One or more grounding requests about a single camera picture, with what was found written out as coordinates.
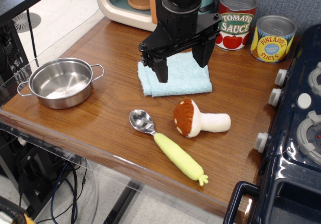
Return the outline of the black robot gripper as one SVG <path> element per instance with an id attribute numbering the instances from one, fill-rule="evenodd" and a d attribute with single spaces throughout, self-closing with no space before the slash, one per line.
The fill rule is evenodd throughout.
<path id="1" fill-rule="evenodd" d="M 222 17 L 199 14 L 201 4 L 202 0 L 155 0 L 156 29 L 138 48 L 142 63 L 151 65 L 160 83 L 168 81 L 167 58 L 174 54 L 191 49 L 201 68 L 209 63 Z"/>

